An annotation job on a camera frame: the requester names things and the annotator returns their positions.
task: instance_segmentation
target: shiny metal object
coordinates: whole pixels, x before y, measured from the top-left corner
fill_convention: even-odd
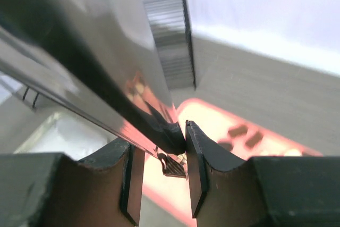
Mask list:
[[[184,137],[142,0],[0,0],[0,69],[148,153]]]

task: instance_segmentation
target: white wall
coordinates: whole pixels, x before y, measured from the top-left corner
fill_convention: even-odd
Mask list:
[[[340,75],[340,0],[188,0],[193,32]]]

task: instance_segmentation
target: stacked gray object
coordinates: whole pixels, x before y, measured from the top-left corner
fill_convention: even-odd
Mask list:
[[[169,89],[193,87],[183,0],[144,0],[144,6]]]

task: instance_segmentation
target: metallic object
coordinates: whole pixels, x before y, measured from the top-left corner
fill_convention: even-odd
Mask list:
[[[185,152],[142,0],[0,0],[0,69],[157,157]]]

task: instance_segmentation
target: white curtain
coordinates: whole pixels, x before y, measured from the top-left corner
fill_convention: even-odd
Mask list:
[[[188,0],[193,32],[340,75],[340,0]]]

